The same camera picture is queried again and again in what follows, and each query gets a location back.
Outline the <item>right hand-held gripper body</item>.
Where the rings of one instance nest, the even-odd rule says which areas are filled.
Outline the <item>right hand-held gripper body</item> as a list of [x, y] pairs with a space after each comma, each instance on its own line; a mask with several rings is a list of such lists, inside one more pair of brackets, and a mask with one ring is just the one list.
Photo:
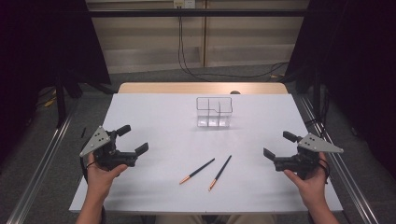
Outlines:
[[319, 153], [343, 153], [344, 150], [318, 136], [309, 133], [297, 144], [297, 153], [291, 157], [275, 157], [274, 165], [278, 172], [290, 170], [301, 179], [319, 167]]

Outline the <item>white wall outlet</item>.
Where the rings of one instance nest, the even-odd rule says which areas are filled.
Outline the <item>white wall outlet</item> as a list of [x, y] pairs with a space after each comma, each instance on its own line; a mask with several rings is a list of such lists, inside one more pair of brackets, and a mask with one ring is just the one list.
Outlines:
[[196, 7], [195, 0], [173, 0], [174, 8], [190, 8]]

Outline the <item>black chopstick with copper tip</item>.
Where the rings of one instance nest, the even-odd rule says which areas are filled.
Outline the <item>black chopstick with copper tip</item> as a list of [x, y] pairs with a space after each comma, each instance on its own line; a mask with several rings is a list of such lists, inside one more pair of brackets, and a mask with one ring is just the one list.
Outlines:
[[181, 179], [179, 181], [179, 185], [185, 183], [186, 181], [188, 181], [189, 179], [191, 179], [193, 176], [197, 175], [198, 173], [200, 173], [203, 169], [206, 168], [206, 166], [208, 166], [210, 163], [212, 163], [215, 160], [215, 158], [211, 159], [210, 161], [206, 162], [205, 164], [203, 164], [202, 166], [200, 166], [199, 168], [197, 168], [195, 171], [193, 171], [191, 174], [185, 176], [183, 179]]
[[219, 169], [218, 173], [216, 174], [215, 178], [212, 180], [212, 182], [210, 183], [209, 187], [208, 187], [208, 191], [211, 191], [214, 186], [216, 185], [217, 181], [219, 180], [219, 178], [221, 177], [223, 171], [225, 170], [225, 168], [227, 167], [229, 161], [231, 160], [233, 155], [229, 155], [229, 157], [227, 158], [227, 160], [223, 163], [223, 165], [221, 166], [221, 168]]

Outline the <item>black horizontal bar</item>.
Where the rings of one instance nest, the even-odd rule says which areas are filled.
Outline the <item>black horizontal bar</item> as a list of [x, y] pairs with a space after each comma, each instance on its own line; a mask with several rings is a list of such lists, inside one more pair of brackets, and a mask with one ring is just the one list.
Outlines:
[[307, 9], [117, 9], [62, 11], [64, 15], [93, 18], [122, 17], [303, 17]]

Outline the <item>white table cover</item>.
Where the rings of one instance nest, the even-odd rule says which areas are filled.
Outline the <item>white table cover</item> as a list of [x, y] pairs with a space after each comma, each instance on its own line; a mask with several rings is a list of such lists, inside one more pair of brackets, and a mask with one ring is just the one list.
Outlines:
[[[149, 149], [117, 177], [105, 201], [108, 212], [130, 214], [291, 213], [305, 210], [297, 188], [263, 156], [291, 156], [296, 146], [282, 133], [307, 130], [289, 94], [233, 96], [229, 127], [198, 127], [194, 94], [127, 94], [113, 97], [104, 127], [132, 130], [120, 151]], [[211, 191], [208, 187], [233, 155]], [[179, 181], [215, 158], [185, 183]]]

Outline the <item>black metal stand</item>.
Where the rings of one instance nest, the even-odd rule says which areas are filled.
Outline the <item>black metal stand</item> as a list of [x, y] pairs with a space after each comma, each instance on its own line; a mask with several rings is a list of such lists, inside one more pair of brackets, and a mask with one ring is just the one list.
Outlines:
[[78, 85], [78, 79], [67, 70], [60, 70], [55, 77], [56, 101], [58, 108], [57, 128], [60, 128], [66, 120], [65, 94], [67, 91], [71, 98], [82, 96], [82, 90]]
[[315, 79], [313, 84], [313, 109], [315, 120], [314, 123], [318, 125], [318, 134], [324, 137], [326, 133], [326, 118], [329, 109], [329, 99], [327, 93], [321, 96], [321, 72], [319, 68], [315, 68]]

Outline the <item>person's right hand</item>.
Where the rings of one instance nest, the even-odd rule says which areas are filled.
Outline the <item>person's right hand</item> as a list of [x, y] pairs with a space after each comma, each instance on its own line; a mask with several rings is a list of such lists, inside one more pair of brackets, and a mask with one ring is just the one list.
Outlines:
[[326, 168], [328, 163], [322, 152], [319, 153], [319, 167], [301, 179], [294, 172], [285, 170], [286, 177], [296, 185], [304, 205], [310, 212], [315, 209], [327, 208], [325, 199], [325, 183], [327, 181]]

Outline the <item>aluminium floor rail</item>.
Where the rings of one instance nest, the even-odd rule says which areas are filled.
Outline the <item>aluminium floor rail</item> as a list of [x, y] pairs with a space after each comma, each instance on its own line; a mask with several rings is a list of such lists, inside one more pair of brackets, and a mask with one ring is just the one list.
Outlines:
[[40, 163], [35, 168], [35, 172], [28, 182], [27, 187], [19, 198], [15, 205], [10, 217], [7, 220], [7, 224], [23, 224], [26, 216], [35, 200], [35, 197], [45, 179], [45, 176], [49, 170], [49, 167], [55, 157], [64, 136], [68, 130], [72, 117], [78, 107], [79, 100], [76, 100], [70, 105], [70, 108], [66, 112], [64, 121], [54, 130], [51, 140], [46, 148]]
[[[314, 105], [308, 99], [307, 96], [301, 97], [299, 103], [304, 108], [304, 113], [309, 117], [308, 129], [314, 129], [315, 133], [322, 136], [325, 141], [333, 143], [333, 140], [325, 126], [317, 121], [317, 115], [314, 113]], [[341, 182], [343, 183], [344, 189], [347, 191], [350, 199], [352, 200], [356, 211], [360, 214], [360, 218], [363, 224], [379, 224], [375, 217], [374, 210], [363, 195], [358, 183], [355, 181], [352, 173], [347, 168], [347, 164], [342, 158], [341, 154], [332, 153], [329, 155], [330, 162], [333, 165], [332, 170], [337, 173]]]

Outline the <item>black curtain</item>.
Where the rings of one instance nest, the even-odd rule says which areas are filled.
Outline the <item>black curtain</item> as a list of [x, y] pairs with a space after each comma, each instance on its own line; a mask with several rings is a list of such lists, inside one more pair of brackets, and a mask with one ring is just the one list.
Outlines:
[[34, 116], [39, 92], [110, 82], [86, 0], [0, 0], [0, 164]]
[[308, 0], [286, 77], [328, 88], [396, 177], [396, 0]]

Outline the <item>clear plastic organizer box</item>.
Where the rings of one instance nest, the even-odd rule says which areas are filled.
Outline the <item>clear plastic organizer box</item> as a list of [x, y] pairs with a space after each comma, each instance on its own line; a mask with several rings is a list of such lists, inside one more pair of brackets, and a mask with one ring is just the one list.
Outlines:
[[196, 99], [198, 127], [229, 127], [233, 114], [231, 97], [198, 97]]

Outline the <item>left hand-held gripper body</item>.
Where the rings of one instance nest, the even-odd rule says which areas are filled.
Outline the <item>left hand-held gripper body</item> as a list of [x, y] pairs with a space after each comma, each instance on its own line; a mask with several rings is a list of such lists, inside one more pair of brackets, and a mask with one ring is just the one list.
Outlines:
[[134, 167], [137, 155], [135, 152], [117, 150], [117, 137], [117, 130], [109, 132], [103, 126], [99, 126], [84, 145], [79, 156], [83, 159], [92, 153], [99, 166], [107, 170], [112, 170], [121, 164]]

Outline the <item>person's left hand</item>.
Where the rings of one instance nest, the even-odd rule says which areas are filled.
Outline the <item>person's left hand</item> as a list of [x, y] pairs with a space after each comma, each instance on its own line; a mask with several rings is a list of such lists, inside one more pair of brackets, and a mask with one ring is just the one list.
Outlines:
[[103, 201], [110, 191], [113, 180], [124, 172], [128, 166], [121, 164], [110, 171], [106, 171], [99, 167], [92, 154], [88, 157], [88, 163], [88, 195], [97, 196]]

